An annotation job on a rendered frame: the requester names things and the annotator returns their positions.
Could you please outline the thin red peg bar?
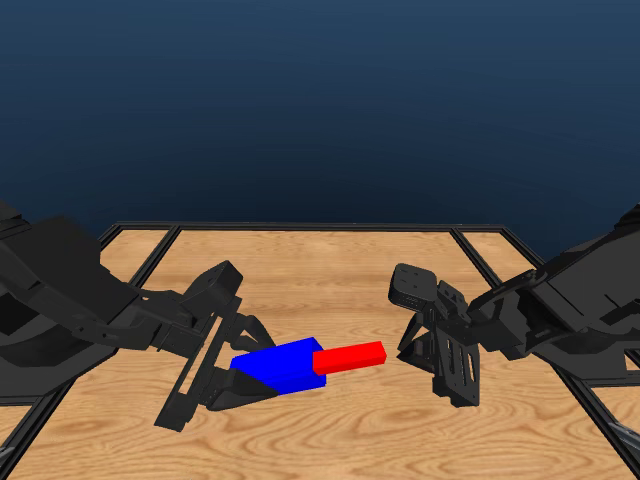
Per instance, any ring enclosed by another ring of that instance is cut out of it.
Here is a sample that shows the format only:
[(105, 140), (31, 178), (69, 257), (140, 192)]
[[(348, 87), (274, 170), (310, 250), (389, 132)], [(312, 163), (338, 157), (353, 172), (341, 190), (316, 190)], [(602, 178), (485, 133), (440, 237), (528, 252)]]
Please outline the thin red peg bar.
[(350, 345), (313, 353), (312, 369), (328, 375), (384, 364), (387, 354), (380, 341)]

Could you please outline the blue hollow socket block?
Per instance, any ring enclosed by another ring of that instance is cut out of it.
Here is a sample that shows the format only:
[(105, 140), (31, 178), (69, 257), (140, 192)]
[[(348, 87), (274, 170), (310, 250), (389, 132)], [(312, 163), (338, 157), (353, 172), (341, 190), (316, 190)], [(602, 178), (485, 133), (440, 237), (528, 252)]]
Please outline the blue hollow socket block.
[(273, 388), (279, 395), (323, 388), (326, 376), (313, 370), (313, 354), (322, 351), (314, 337), (234, 357), (230, 367)]

